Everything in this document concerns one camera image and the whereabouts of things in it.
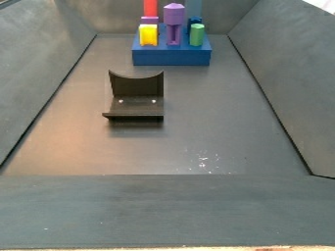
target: blue base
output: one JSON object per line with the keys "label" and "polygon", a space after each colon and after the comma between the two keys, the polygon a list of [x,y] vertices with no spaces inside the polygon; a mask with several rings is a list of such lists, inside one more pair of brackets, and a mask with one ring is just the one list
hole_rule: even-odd
{"label": "blue base", "polygon": [[139,31],[133,44],[134,66],[210,66],[213,47],[207,35],[202,46],[189,44],[189,35],[183,32],[181,46],[167,46],[167,28],[161,24],[159,46],[141,46]]}

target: yellow block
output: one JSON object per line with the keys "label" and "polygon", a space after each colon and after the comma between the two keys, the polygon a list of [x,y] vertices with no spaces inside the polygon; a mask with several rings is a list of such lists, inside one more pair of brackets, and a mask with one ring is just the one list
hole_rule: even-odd
{"label": "yellow block", "polygon": [[154,45],[159,44],[159,28],[158,25],[141,25],[141,45]]}

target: colorful toy blocks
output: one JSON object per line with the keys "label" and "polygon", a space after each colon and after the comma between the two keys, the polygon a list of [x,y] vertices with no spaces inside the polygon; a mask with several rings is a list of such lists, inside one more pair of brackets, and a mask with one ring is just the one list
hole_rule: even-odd
{"label": "colorful toy blocks", "polygon": [[141,25],[139,27],[141,35],[141,45],[154,45],[159,44],[159,29],[158,25]]}
{"label": "colorful toy blocks", "polygon": [[205,40],[205,25],[194,24],[191,26],[190,45],[201,46],[203,45],[203,40]]}
{"label": "colorful toy blocks", "polygon": [[133,44],[134,66],[210,66],[213,47],[207,35],[202,46],[191,46],[186,31],[181,46],[167,45],[167,26],[161,24],[159,46],[142,46],[139,35]]}
{"label": "colorful toy blocks", "polygon": [[187,34],[190,34],[191,32],[191,26],[194,24],[203,24],[203,19],[201,17],[193,17],[189,19],[189,22],[187,22]]}
{"label": "colorful toy blocks", "polygon": [[142,24],[143,25],[158,25],[159,24],[159,17],[142,17]]}
{"label": "colorful toy blocks", "polygon": [[165,6],[165,24],[167,25],[167,45],[181,45],[185,7],[171,3]]}
{"label": "colorful toy blocks", "polygon": [[158,0],[145,0],[145,16],[157,17],[158,14]]}

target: purple cylinder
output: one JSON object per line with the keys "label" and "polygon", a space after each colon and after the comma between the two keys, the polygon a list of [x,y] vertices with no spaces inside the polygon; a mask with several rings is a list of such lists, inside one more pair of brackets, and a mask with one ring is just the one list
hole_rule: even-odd
{"label": "purple cylinder", "polygon": [[185,6],[171,3],[165,6],[165,23],[166,25],[183,25],[185,22]]}
{"label": "purple cylinder", "polygon": [[167,25],[167,45],[182,44],[182,25]]}
{"label": "purple cylinder", "polygon": [[159,17],[142,17],[142,24],[143,25],[158,25],[159,24]]}

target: bin floor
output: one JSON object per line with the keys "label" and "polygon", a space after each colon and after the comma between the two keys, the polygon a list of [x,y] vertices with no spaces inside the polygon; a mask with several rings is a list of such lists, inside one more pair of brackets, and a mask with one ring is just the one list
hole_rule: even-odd
{"label": "bin floor", "polygon": [[[301,156],[230,39],[210,67],[134,67],[133,35],[100,35],[2,168],[4,176],[306,176]],[[107,71],[166,71],[163,124],[112,125]]]}

